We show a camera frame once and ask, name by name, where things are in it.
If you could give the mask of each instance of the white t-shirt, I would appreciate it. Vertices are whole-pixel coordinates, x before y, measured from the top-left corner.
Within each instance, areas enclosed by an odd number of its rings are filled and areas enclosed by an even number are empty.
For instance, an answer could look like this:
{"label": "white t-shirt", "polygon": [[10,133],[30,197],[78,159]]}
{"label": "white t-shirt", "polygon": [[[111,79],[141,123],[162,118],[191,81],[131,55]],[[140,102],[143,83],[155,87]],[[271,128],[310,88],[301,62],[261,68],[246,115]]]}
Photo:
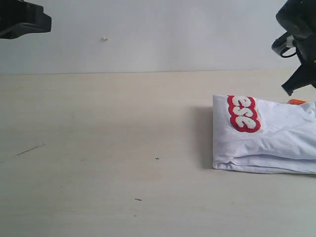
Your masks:
{"label": "white t-shirt", "polygon": [[316,173],[316,106],[213,96],[213,166],[255,173]]}

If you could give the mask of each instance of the table surface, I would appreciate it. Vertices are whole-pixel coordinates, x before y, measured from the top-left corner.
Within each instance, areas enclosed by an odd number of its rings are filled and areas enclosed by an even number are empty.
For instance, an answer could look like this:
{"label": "table surface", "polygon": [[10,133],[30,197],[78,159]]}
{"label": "table surface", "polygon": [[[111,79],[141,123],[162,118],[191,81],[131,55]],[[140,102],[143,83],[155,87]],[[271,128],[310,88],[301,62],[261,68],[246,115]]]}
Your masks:
{"label": "table surface", "polygon": [[1,76],[0,235],[313,236],[316,176],[211,168],[212,95],[292,72]]}

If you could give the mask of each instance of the wall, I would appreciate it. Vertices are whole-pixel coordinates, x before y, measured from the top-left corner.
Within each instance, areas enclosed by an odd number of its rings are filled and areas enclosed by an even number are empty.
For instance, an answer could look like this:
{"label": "wall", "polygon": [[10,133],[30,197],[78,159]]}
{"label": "wall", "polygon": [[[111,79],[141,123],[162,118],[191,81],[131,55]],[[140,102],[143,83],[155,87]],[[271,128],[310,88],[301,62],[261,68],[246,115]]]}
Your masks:
{"label": "wall", "polygon": [[271,51],[285,0],[33,0],[52,32],[0,40],[0,74],[292,67]]}

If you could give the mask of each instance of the red and white patch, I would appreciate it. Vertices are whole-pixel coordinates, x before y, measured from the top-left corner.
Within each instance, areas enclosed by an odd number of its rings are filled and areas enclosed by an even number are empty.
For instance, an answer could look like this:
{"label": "red and white patch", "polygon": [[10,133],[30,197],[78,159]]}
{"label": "red and white patch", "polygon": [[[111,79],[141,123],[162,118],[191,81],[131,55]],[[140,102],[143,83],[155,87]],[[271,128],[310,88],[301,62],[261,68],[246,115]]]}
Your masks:
{"label": "red and white patch", "polygon": [[227,100],[231,123],[237,131],[253,133],[260,129],[254,98],[230,95]]}

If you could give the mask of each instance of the dark mark on table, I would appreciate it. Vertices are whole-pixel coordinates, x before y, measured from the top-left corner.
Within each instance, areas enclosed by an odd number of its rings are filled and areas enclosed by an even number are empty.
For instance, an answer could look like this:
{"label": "dark mark on table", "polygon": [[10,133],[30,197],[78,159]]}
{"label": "dark mark on table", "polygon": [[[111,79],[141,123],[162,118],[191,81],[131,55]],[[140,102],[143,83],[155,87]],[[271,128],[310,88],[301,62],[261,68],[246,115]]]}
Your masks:
{"label": "dark mark on table", "polygon": [[46,145],[46,144],[43,143],[43,144],[40,145],[40,146],[36,146],[36,147],[33,147],[33,148],[31,148],[31,149],[28,149],[28,150],[26,150],[26,151],[24,151],[24,152],[21,152],[21,153],[17,154],[16,156],[20,156],[20,155],[22,155],[22,154],[24,154],[24,153],[26,153],[26,152],[30,152],[30,151],[32,151],[32,150],[35,150],[35,149],[40,148],[40,147],[45,146],[45,145]]}

